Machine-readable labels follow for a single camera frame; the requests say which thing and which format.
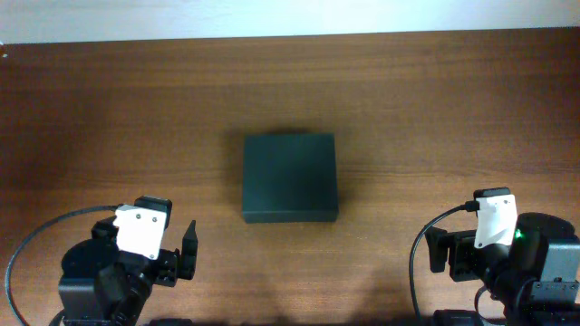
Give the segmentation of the black box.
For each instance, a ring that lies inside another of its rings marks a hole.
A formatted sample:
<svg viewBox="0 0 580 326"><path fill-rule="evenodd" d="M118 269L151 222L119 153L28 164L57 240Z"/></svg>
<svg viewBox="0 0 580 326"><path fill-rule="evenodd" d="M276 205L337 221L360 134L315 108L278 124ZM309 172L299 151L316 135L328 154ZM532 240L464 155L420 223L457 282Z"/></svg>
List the black box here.
<svg viewBox="0 0 580 326"><path fill-rule="evenodd" d="M334 134L245 138L242 216L246 223L332 223L338 215Z"/></svg>

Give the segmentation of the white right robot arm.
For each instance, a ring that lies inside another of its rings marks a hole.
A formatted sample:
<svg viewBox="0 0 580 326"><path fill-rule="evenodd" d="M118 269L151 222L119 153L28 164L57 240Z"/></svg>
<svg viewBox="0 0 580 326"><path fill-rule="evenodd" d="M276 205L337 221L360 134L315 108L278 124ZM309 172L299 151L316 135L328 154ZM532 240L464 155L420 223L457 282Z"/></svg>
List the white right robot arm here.
<svg viewBox="0 0 580 326"><path fill-rule="evenodd" d="M430 269L458 282L481 280L504 305L506 325L577 325L579 237L564 219L543 213L518 216L511 245L475 243L473 230L426 233Z"/></svg>

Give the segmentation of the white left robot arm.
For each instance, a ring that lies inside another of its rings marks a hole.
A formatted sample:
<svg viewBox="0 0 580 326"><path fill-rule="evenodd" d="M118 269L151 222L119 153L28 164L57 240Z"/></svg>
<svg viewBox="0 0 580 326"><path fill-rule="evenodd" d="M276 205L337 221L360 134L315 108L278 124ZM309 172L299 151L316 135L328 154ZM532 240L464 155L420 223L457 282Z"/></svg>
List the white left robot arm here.
<svg viewBox="0 0 580 326"><path fill-rule="evenodd" d="M196 270L198 237L192 221L182 248L162 249L156 258L122 251L119 228L111 217L92 228L92 237L62 259L58 292L66 325L135 325L155 285L173 287L191 280Z"/></svg>

